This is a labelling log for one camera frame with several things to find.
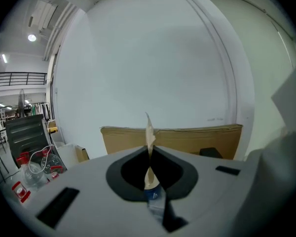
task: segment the ceiling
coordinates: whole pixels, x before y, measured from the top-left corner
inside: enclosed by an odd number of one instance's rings
[[[44,93],[25,94],[25,99],[30,103],[40,103],[44,101]],[[0,97],[0,103],[5,106],[17,107],[19,103],[19,95],[9,95]]]
[[[1,56],[3,53],[5,55],[20,54],[43,58],[49,36],[68,2],[66,0],[44,0],[56,4],[57,8],[47,29],[39,32],[37,26],[28,26],[37,1],[19,0],[3,21],[0,27],[0,72],[6,70],[6,64]],[[30,42],[27,39],[29,34],[35,34],[37,40]]]

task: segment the curved white wall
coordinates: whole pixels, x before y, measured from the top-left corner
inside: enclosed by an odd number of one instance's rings
[[[271,23],[260,10],[242,0],[211,0],[226,16],[246,51],[255,84],[255,119],[247,153],[266,146],[281,135],[285,124],[271,96],[293,71],[285,46]],[[289,36],[279,30],[293,66],[296,49]]]
[[[85,147],[91,158],[105,155],[100,127],[143,128],[145,112],[155,128],[236,123],[230,62],[208,22],[187,0],[103,0],[80,12],[54,81],[66,142]]]

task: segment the cardboard box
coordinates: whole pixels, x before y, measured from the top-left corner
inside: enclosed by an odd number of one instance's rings
[[[80,146],[75,146],[74,148],[75,148],[75,153],[77,155],[78,162],[89,160],[89,156],[85,148]]]
[[[57,127],[56,126],[56,121],[55,120],[50,120],[47,122],[47,127],[52,128],[52,127]]]
[[[205,128],[155,129],[154,145],[199,155],[202,148],[216,148],[224,159],[233,159],[242,125]],[[101,128],[108,154],[146,145],[146,129],[105,126]]]

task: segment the floor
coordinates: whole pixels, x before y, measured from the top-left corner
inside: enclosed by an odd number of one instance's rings
[[[2,162],[0,161],[0,170],[3,174],[3,177],[6,181],[7,185],[11,185],[11,187],[13,186],[13,184],[15,184],[17,181],[19,181],[19,179],[21,179],[21,175],[20,175],[20,169],[15,165],[13,159],[12,159],[12,155],[11,155],[11,151],[10,151],[10,147],[8,143],[4,143],[3,146],[0,145],[0,157],[5,165],[5,167],[7,168],[7,170],[9,172],[7,172],[2,164]],[[0,175],[0,185],[4,184],[4,181],[2,179],[2,176]]]

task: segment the balcony railing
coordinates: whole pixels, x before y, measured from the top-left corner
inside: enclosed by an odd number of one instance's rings
[[[47,73],[0,72],[0,87],[46,83]]]

